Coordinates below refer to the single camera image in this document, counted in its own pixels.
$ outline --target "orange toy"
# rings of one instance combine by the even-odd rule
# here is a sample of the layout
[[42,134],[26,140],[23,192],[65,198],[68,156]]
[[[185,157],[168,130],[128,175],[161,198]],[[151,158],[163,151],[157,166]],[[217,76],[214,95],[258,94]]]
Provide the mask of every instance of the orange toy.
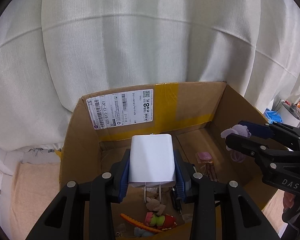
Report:
[[151,228],[151,227],[147,227],[147,226],[145,226],[143,223],[141,223],[141,222],[139,222],[139,221],[137,221],[137,220],[134,220],[134,219],[132,219],[131,217],[128,217],[127,215],[125,215],[125,214],[120,214],[120,217],[122,217],[124,220],[126,220],[128,223],[130,223],[130,224],[132,224],[132,225],[134,225],[134,226],[136,226],[136,227],[138,227],[138,228],[141,228],[141,229],[144,229],[144,230],[147,230],[147,231],[149,231],[149,232],[152,232],[152,233],[155,233],[155,234],[157,234],[157,233],[162,233],[163,231],[161,231],[161,230],[158,230],[158,229],[155,229],[155,228]]

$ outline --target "metal screw head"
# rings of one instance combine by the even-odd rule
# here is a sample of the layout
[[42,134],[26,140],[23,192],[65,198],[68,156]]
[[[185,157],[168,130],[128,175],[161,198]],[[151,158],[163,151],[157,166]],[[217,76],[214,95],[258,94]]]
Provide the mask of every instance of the metal screw head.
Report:
[[102,177],[104,179],[109,179],[111,177],[111,173],[110,172],[105,172],[104,174],[102,174]]
[[238,186],[238,183],[237,183],[235,180],[231,180],[231,181],[229,182],[229,185],[230,185],[231,187],[237,187],[237,186]]
[[67,183],[67,187],[74,187],[75,186],[75,181],[71,180]]
[[203,177],[202,173],[200,173],[200,172],[195,172],[195,173],[193,174],[193,176],[194,176],[194,178],[196,178],[196,179],[201,179],[201,178]]

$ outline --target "blue object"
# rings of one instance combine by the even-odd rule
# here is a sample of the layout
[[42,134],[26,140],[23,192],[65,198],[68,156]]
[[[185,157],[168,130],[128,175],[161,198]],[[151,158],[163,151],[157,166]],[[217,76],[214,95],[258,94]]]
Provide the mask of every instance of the blue object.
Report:
[[148,236],[154,236],[154,233],[151,233],[149,231],[146,231],[144,229],[141,228],[134,228],[134,236],[136,237],[148,237]]
[[245,125],[248,128],[251,135],[254,135],[254,136],[257,136],[257,137],[260,137],[263,139],[268,139],[273,136],[272,130],[264,124],[260,125],[260,124],[256,124],[256,123],[252,123],[252,122],[245,122],[245,121],[241,121],[238,124]]
[[176,171],[176,186],[177,196],[182,199],[183,202],[186,200],[186,182],[183,179],[182,172],[179,163],[174,155],[174,167]]
[[130,155],[129,155],[129,159],[126,162],[126,165],[124,167],[120,179],[120,188],[119,188],[119,195],[118,195],[118,199],[120,202],[122,202],[122,200],[125,198],[128,190],[129,164],[130,164]]
[[273,123],[273,121],[283,123],[281,116],[277,111],[271,111],[267,108],[263,115],[268,119],[269,123]]

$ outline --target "qr code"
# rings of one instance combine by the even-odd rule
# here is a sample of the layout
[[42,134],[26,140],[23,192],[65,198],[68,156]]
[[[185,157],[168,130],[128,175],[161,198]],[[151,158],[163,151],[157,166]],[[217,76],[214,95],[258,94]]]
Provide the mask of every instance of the qr code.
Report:
[[149,98],[150,97],[150,90],[143,91],[143,98]]

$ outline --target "wooden floor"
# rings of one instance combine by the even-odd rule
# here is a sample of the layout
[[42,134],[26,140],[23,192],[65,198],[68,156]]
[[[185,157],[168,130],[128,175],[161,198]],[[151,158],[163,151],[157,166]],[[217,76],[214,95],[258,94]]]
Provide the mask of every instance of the wooden floor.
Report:
[[278,190],[262,211],[277,233],[285,224],[281,219],[283,193],[284,191]]

